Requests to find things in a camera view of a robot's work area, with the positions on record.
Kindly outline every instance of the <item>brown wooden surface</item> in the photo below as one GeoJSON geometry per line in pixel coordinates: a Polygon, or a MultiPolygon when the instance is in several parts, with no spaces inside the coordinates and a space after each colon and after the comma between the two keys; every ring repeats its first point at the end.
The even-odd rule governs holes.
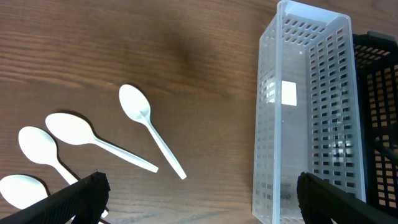
{"type": "MultiPolygon", "coordinates": [[[[395,0],[304,0],[351,16],[354,32],[398,37],[395,0]]],[[[99,136],[159,167],[140,169],[93,145],[58,142],[79,177],[105,172],[110,223],[257,223],[251,215],[257,51],[276,13],[266,0],[2,0],[0,178],[30,174],[67,186],[19,149],[18,131],[54,111],[86,116],[99,136]],[[122,111],[132,83],[188,177],[122,111]]],[[[17,212],[0,197],[0,218],[17,212]]]]}

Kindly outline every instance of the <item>spoon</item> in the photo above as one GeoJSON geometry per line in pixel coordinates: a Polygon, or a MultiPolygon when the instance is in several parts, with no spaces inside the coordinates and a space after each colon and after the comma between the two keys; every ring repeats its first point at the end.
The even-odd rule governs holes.
{"type": "MultiPolygon", "coordinates": [[[[18,141],[19,147],[29,160],[54,167],[69,185],[78,182],[75,176],[61,165],[57,156],[57,145],[45,131],[35,127],[24,127],[19,131],[18,141]]],[[[101,216],[104,218],[107,215],[108,212],[104,210],[101,216]]]]}
{"type": "Polygon", "coordinates": [[[150,162],[127,152],[124,149],[100,140],[94,135],[90,125],[84,119],[75,115],[67,113],[50,114],[46,117],[45,124],[55,137],[65,143],[72,145],[95,144],[115,156],[139,167],[152,172],[157,172],[158,170],[158,168],[150,162]]]}
{"type": "Polygon", "coordinates": [[[39,180],[20,174],[1,179],[0,193],[8,203],[19,209],[25,209],[49,196],[39,180]]]}
{"type": "Polygon", "coordinates": [[[119,90],[119,99],[127,116],[133,121],[139,122],[148,128],[167,161],[180,178],[185,179],[187,175],[185,175],[181,165],[150,122],[150,105],[144,94],[137,88],[125,84],[119,90]]]}

